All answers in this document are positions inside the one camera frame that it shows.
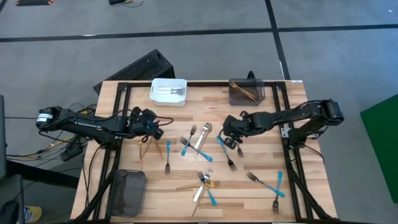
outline gray floor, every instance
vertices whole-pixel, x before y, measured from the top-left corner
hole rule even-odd
[[[393,0],[278,0],[272,6],[279,27],[398,24]],[[262,0],[148,0],[136,9],[109,6],[106,0],[59,0],[36,7],[8,1],[0,13],[0,38],[270,26]],[[342,220],[398,220],[398,205],[392,203],[359,116],[398,93],[397,37],[396,29],[280,34],[291,79],[304,80],[310,99],[332,98],[345,112],[344,123],[320,139]],[[253,70],[258,78],[282,79],[271,33],[0,43],[6,114],[34,117],[46,106],[95,103],[93,85],[153,49],[167,57],[179,78],[244,77]],[[34,121],[9,119],[6,125],[10,154],[33,153],[51,142],[37,134]],[[79,166],[76,158],[40,167]],[[69,173],[78,176],[79,170]],[[63,195],[62,202],[52,195]],[[63,214],[55,220],[68,217],[74,191],[34,184],[25,199],[43,208],[45,223],[57,215]]]

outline white container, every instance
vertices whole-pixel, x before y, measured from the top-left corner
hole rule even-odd
[[[160,89],[183,88],[183,94],[164,94]],[[187,97],[187,81],[178,78],[155,78],[150,87],[150,99],[158,106],[183,106]]]

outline black robotic arm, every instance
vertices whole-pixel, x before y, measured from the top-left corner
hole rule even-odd
[[[99,145],[108,149],[116,145],[118,138],[153,136],[155,139],[160,139],[162,137],[163,130],[159,128],[158,123],[154,122],[157,115],[153,111],[148,109],[141,111],[138,107],[129,111],[130,116],[117,116],[116,113],[103,118],[53,106],[39,111],[36,126],[40,134],[64,130],[94,139]]]
[[[223,124],[223,129],[219,133],[220,135],[221,132],[224,132],[227,138],[223,141],[231,149],[236,147],[237,142],[242,143],[242,137],[262,134],[271,130],[276,125],[310,119],[300,128],[292,128],[287,132],[286,141],[289,142],[290,148],[298,150],[304,146],[309,135],[317,133],[319,137],[324,132],[321,131],[321,128],[325,126],[337,126],[344,120],[338,103],[333,100],[308,101],[293,109],[276,113],[257,112],[249,114],[242,111],[240,115],[242,117],[241,120],[229,115]],[[318,217],[320,219],[334,219],[319,206],[300,180],[291,162],[287,164],[286,169],[288,175],[297,184],[297,187],[301,190],[303,196],[308,200]]]

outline wooden table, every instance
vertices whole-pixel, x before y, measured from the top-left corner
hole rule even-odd
[[[117,85],[118,82],[115,81],[103,83],[96,110],[98,116],[106,117],[112,115]],[[292,108],[307,101],[302,82],[286,81],[286,86]],[[131,91],[129,108],[135,106],[139,106],[142,109],[149,108],[158,116],[174,118],[172,124],[162,127],[164,135],[160,141],[160,148],[164,157],[166,156],[166,140],[171,140],[172,142],[170,153],[171,173],[170,175],[164,174],[166,161],[160,159],[155,144],[151,144],[144,158],[144,172],[148,178],[148,183],[142,213],[135,219],[112,217],[111,220],[113,222],[295,221],[278,127],[262,135],[244,138],[244,143],[241,145],[244,158],[239,158],[236,151],[228,150],[230,158],[238,168],[236,172],[233,172],[228,167],[226,157],[216,140],[216,135],[229,114],[238,118],[242,110],[246,110],[249,113],[256,111],[275,112],[271,87],[265,88],[266,99],[258,107],[229,105],[228,87],[188,87],[187,102],[184,107],[156,106],[149,99],[150,88],[148,87],[133,87]],[[279,98],[281,105],[283,105],[281,94],[279,94]],[[121,99],[120,109],[123,106],[123,94]],[[180,136],[189,137],[190,129],[195,124],[198,126],[196,134],[192,137],[192,142],[195,143],[206,122],[212,123],[213,130],[208,135],[202,150],[213,157],[214,161],[211,163],[207,162],[192,149],[188,149],[187,154],[182,157],[180,153],[183,145],[178,142],[178,138]],[[301,121],[296,124],[300,126],[303,123],[304,121]],[[125,139],[123,141],[119,169],[140,170],[139,148],[137,145],[140,139]],[[307,145],[319,150],[318,141],[308,140]],[[86,172],[97,147],[98,145],[94,141],[88,144],[85,157]],[[321,157],[306,149],[301,149],[301,156],[309,191],[324,210],[335,217],[335,207]],[[90,198],[94,196],[98,189],[103,157],[104,150],[100,150],[93,162],[89,189]],[[195,216],[191,217],[195,208],[192,198],[197,189],[175,190],[175,188],[188,184],[200,184],[197,171],[205,172],[209,168],[213,169],[211,179],[221,181],[219,188],[211,189],[218,206],[213,207],[211,205],[206,193]],[[278,170],[282,170],[284,173],[281,191],[286,194],[286,197],[279,197],[279,215],[274,215],[272,202],[275,199],[275,193],[261,184],[252,182],[246,177],[246,174],[250,171],[265,183],[276,188]],[[83,173],[80,177],[71,218],[77,217],[85,206],[86,189]],[[301,213],[303,217],[306,217],[302,194],[299,189],[297,190]],[[108,191],[103,196],[100,218],[104,217],[107,199]]]

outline gold utensil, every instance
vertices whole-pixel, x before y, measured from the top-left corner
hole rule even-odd
[[[144,151],[144,153],[143,153],[143,155],[142,155],[142,158],[144,158],[145,154],[147,153],[148,148],[149,148],[149,145],[150,145],[151,142],[152,142],[152,137],[150,137],[150,140],[149,140],[149,142],[148,142],[148,144],[147,144],[147,147],[145,148],[145,151]]]
[[[159,151],[160,158],[162,158],[162,160],[164,160],[163,159],[163,155],[162,155],[162,151],[160,150],[160,147],[159,147],[159,143],[157,141],[155,141],[155,144],[156,144],[157,150]]]
[[[196,188],[196,187],[201,187],[203,186],[203,184],[195,184],[195,185],[188,185],[188,186],[184,186],[184,187],[177,187],[176,190],[182,190],[182,189],[191,189],[191,188]],[[220,182],[219,181],[210,181],[207,184],[205,184],[205,187],[207,188],[216,188],[220,186]]]
[[[254,101],[260,101],[257,97],[255,97],[253,94],[251,94],[250,92],[242,89],[241,87],[239,87],[234,81],[230,80],[229,84],[231,85],[232,88],[237,88],[239,89],[242,93],[246,94],[248,97],[250,97],[250,99],[254,100]]]
[[[141,170],[143,170],[143,168],[142,168],[142,142],[139,142],[138,143],[138,146],[139,146],[139,164],[141,165]]]

